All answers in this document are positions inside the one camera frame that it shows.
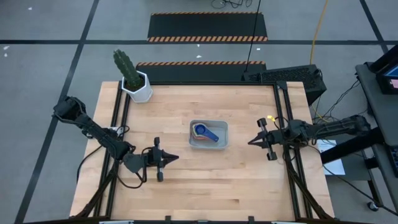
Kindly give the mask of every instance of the white paper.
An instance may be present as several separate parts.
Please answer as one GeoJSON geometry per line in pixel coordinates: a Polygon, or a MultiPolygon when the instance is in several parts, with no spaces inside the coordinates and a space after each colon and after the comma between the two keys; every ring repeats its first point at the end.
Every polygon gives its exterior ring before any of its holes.
{"type": "MultiPolygon", "coordinates": [[[[317,144],[318,144],[319,151],[325,152],[325,151],[333,148],[336,145],[336,141],[335,140],[326,141],[326,140],[319,139],[317,141],[317,144]]],[[[344,167],[343,167],[343,163],[342,163],[341,159],[329,162],[329,163],[325,164],[325,167],[336,175],[346,175],[346,172],[344,171],[344,167]]],[[[325,175],[332,175],[325,168],[323,169],[323,172],[325,173],[325,175]]]]}

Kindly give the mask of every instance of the wooden tabletop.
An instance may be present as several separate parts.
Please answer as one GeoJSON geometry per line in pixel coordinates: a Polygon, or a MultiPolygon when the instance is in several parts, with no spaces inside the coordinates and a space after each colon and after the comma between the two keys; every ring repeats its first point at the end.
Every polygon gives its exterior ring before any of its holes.
{"type": "MultiPolygon", "coordinates": [[[[93,119],[103,127],[111,123],[117,82],[104,82],[93,119]]],[[[311,123],[302,83],[288,83],[295,119],[311,123]]],[[[137,146],[136,153],[160,146],[180,159],[164,169],[164,181],[156,181],[156,169],[149,168],[148,182],[139,189],[116,184],[112,219],[164,220],[294,220],[289,182],[282,159],[282,147],[274,146],[277,161],[268,161],[267,150],[248,146],[260,131],[256,121],[277,116],[271,86],[152,86],[150,102],[131,101],[124,140],[137,146]],[[224,151],[201,151],[188,145],[189,122],[193,119],[217,119],[228,123],[229,146],[224,151]]],[[[123,107],[125,94],[122,95],[123,107]]],[[[283,94],[281,103],[285,113],[283,94]]],[[[120,109],[118,122],[121,120],[120,109]]],[[[268,130],[275,129],[272,122],[268,130]]],[[[98,147],[88,140],[85,155],[98,147]]],[[[105,150],[90,157],[81,168],[71,215],[90,200],[100,179],[105,150]]],[[[311,148],[302,149],[302,162],[309,191],[329,215],[333,209],[320,156],[311,148]]],[[[123,165],[119,171],[128,185],[137,185],[137,177],[123,165]]],[[[297,188],[302,217],[302,196],[297,188]]],[[[108,193],[104,194],[104,214],[108,193]]]]}

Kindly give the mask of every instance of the cactus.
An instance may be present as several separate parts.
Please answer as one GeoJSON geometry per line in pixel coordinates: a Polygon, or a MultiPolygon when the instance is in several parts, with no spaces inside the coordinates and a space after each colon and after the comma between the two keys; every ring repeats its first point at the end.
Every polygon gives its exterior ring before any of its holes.
{"type": "Polygon", "coordinates": [[[139,76],[136,68],[134,68],[134,65],[126,53],[117,49],[113,52],[113,59],[120,72],[126,79],[128,87],[132,91],[139,90],[144,86],[144,80],[139,76]]]}

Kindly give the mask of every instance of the black floor mat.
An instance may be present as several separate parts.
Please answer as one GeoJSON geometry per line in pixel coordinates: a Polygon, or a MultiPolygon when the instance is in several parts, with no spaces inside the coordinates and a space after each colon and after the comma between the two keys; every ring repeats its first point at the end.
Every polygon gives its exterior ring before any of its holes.
{"type": "Polygon", "coordinates": [[[256,12],[165,12],[150,17],[149,42],[263,42],[264,16],[256,12]]]}
{"type": "MultiPolygon", "coordinates": [[[[144,62],[137,70],[148,75],[151,83],[240,82],[246,61],[238,62],[144,62]]],[[[249,72],[266,69],[262,61],[250,61],[249,72]]]]}

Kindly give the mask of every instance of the blue spoon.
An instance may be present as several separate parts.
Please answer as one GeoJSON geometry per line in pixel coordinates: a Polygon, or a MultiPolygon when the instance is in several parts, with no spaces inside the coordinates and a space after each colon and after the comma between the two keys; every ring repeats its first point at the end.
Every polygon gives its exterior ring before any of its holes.
{"type": "Polygon", "coordinates": [[[205,137],[218,142],[218,136],[212,133],[204,124],[196,124],[194,128],[197,138],[205,137]]]}

